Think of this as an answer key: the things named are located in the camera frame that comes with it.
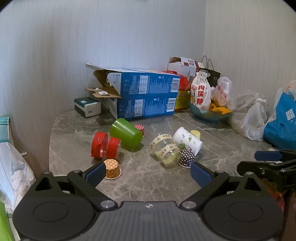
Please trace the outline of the clear cup red bands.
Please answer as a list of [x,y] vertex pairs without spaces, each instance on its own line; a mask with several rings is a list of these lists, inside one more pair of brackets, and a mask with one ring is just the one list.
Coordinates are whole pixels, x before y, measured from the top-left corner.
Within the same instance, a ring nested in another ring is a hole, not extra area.
[[97,159],[118,159],[121,140],[96,130],[93,133],[90,156]]

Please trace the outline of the orange polka dot paper cup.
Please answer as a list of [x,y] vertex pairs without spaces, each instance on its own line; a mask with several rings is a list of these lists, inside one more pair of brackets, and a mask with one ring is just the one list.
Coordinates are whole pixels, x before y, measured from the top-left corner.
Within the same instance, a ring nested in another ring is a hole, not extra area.
[[115,159],[107,159],[104,161],[104,164],[106,166],[106,179],[114,180],[121,176],[121,169],[118,161]]

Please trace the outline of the small yellow cup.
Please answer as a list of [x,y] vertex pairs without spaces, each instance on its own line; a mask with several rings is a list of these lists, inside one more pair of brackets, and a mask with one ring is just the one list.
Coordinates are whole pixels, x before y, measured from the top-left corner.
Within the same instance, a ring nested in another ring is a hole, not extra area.
[[191,130],[190,133],[195,137],[197,138],[198,140],[200,139],[201,137],[201,133],[197,130]]

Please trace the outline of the green plastic cup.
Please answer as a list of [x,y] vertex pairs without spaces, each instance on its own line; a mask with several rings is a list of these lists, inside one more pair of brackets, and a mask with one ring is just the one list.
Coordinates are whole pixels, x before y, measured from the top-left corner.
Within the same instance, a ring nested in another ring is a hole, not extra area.
[[142,141],[142,132],[124,118],[117,119],[110,127],[110,136],[121,140],[122,144],[135,149]]

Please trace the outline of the red polka dot paper cup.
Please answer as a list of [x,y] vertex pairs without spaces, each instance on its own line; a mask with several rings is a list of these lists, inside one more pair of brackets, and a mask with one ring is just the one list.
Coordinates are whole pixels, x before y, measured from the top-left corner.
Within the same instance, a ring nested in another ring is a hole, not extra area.
[[134,127],[142,133],[142,136],[145,136],[144,126],[142,125],[134,125]]

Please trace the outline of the grey translucent plastic bag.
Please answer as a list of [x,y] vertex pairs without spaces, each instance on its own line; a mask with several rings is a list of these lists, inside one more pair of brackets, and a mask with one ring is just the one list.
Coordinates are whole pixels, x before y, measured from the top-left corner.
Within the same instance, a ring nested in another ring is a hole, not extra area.
[[266,122],[266,99],[261,98],[255,92],[241,94],[237,97],[236,109],[228,119],[229,126],[236,133],[252,141],[263,141]]

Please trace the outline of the teal bowl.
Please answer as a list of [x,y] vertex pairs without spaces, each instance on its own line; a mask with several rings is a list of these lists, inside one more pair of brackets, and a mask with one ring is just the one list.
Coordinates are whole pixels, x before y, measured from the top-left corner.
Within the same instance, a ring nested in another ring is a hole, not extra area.
[[189,109],[195,117],[202,121],[210,123],[227,121],[227,119],[229,119],[229,117],[232,115],[232,113],[221,114],[204,109],[199,110],[196,106],[194,106],[191,103],[189,103]]

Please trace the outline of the green white tissue box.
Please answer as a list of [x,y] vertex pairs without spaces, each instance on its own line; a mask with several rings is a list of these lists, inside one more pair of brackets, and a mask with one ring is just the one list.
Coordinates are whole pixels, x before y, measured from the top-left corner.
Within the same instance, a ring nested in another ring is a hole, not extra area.
[[74,99],[75,111],[84,118],[90,118],[101,114],[101,103],[90,97]]

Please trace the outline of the clear plastic snack bag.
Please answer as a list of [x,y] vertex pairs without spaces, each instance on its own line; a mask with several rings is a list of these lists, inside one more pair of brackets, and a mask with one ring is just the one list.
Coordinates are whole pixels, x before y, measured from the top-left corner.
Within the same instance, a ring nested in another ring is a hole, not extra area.
[[219,107],[233,111],[236,108],[232,81],[228,77],[220,77],[211,92],[212,102]]

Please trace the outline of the lower blue cardboard box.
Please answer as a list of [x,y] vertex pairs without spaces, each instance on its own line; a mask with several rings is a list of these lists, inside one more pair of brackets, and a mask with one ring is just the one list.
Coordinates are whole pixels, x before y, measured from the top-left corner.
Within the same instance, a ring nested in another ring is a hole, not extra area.
[[92,93],[93,97],[100,99],[115,119],[151,118],[170,115],[175,111],[176,93],[137,94],[122,97],[119,94],[111,94],[109,90],[107,95],[100,95],[99,91],[93,88],[87,90]]

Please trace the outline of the blue cardboard box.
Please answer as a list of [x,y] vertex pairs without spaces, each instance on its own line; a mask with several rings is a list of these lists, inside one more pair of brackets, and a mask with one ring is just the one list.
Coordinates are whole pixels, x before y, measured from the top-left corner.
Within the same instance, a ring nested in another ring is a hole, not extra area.
[[104,69],[86,64],[94,70],[93,74],[100,87],[88,88],[97,98],[122,98],[151,94],[177,95],[181,77],[176,74],[133,69]]
[[111,94],[109,90],[107,95],[100,95],[99,91],[93,88],[87,90],[92,93],[93,97],[100,99],[115,119],[151,118],[170,115],[175,111],[176,93],[137,94],[122,97],[119,94]]

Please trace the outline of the green bag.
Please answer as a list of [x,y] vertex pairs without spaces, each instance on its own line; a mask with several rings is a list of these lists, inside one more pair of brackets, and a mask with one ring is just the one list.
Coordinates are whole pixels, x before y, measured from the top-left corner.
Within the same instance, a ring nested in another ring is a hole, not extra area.
[[14,237],[11,232],[9,221],[6,215],[6,209],[1,202],[0,204],[0,241],[13,241]]

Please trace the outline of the teal plaid cloth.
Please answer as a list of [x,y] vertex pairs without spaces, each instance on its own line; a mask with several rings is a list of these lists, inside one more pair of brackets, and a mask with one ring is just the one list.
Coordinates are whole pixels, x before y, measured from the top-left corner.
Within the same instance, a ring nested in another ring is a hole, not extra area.
[[1,143],[10,143],[10,117],[1,117],[0,118],[0,142]]

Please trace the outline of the upper blue cardboard box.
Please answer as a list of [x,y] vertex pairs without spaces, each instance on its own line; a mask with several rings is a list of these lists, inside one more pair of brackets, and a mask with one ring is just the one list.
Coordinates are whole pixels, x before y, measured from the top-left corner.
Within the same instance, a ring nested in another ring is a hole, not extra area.
[[97,98],[122,98],[151,94],[177,95],[181,77],[176,74],[133,69],[104,69],[86,64],[94,70],[93,74],[100,87],[88,88]]

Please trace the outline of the white drawstring candy bag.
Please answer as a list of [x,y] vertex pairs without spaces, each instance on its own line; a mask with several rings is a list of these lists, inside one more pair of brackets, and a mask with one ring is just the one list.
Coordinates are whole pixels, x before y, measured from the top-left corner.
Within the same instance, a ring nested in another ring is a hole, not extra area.
[[211,104],[211,87],[204,71],[196,73],[191,83],[190,103],[199,110],[209,110]]

